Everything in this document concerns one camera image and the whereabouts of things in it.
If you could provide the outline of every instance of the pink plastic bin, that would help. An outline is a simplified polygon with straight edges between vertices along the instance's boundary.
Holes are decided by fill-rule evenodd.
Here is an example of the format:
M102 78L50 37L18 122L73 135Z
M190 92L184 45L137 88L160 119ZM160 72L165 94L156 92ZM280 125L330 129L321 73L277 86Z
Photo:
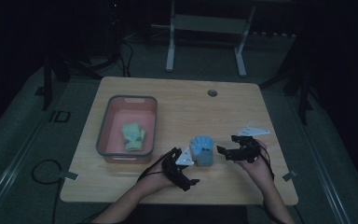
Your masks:
M148 163L154 148L157 100L151 96L116 95L107 105L97 151L106 162ZM137 122L145 130L143 149L126 151L123 125Z

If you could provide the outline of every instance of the dark background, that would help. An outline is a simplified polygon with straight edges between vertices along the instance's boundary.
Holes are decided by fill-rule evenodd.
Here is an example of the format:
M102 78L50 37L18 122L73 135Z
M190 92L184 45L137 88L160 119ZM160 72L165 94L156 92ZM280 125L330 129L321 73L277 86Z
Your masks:
M108 21L130 22L145 36L151 23L169 22L169 1L117 3L120 9L109 1L0 1L0 117L48 53L64 51L86 61L92 49L103 48L95 39L106 38ZM303 49L291 54L311 51L312 86L358 170L358 1L325 4L264 4L252 30L297 35Z

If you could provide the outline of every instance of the table top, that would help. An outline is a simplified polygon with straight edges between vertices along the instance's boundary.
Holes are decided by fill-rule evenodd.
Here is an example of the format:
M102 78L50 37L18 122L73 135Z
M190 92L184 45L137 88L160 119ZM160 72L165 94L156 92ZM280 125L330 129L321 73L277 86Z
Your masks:
M208 95L209 90L217 96ZM109 99L115 95L149 95L158 101L155 145L148 164L108 163L96 143ZM260 89L255 84L133 77L105 77L95 96L69 171L77 180L65 180L61 198L66 202L115 202L136 183L142 171L173 147L185 149L197 135L212 137L216 146L236 148L230 136L245 126L270 130L256 136L266 143L275 174L275 185L285 204L298 202L281 147ZM213 165L187 167L189 179L200 179L184 192L166 188L142 203L261 204L259 189L239 165L213 152Z

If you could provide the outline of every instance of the light blue object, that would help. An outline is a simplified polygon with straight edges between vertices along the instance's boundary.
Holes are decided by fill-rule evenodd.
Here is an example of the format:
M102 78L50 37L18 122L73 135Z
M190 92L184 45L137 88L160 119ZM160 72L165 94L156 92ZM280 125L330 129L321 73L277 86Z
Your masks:
M199 135L191 140L191 151L197 159L198 166L211 166L213 164L214 141L209 136Z

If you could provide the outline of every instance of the grey carpet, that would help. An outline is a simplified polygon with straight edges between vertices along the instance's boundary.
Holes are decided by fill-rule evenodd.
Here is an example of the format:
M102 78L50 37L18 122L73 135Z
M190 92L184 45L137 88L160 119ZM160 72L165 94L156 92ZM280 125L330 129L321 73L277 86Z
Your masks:
M131 74L133 77L259 84L275 75L291 41L285 37L251 36L243 53L248 72L246 78L237 75L231 48L178 45L174 70L166 73L166 45L131 43ZM123 47L123 55L128 59L130 49ZM121 76L120 64L102 71L101 74ZM51 222L56 185L43 186L35 183L31 178L32 168L42 160L54 159L64 170L68 169L99 84L96 80L82 76L74 76L68 84L55 83L54 104L49 111L42 112L40 108L43 101L39 96L34 96L35 88L41 85L41 80L40 72L30 78L0 120L0 175L21 149L26 136L35 131L34 125L42 122L29 147L23 167L6 198L0 203L0 223ZM304 127L296 115L298 97L284 96L284 83L285 80L262 90L262 93L289 170L298 173L294 178L299 198L296 208L305 223L339 223L326 197L323 181L315 171L311 153L311 148L315 147L334 182L349 220L358 223L358 174L334 125L310 97L313 110L307 112L309 125ZM67 123L48 122L53 110L70 111L71 118ZM41 177L54 179L54 174L57 173L54 166L44 168L46 170L41 172L44 174ZM105 203L59 201L57 223L76 223L101 211L105 206ZM289 209L300 223L295 208ZM248 218L250 223L267 223L266 215L257 206L248 206Z

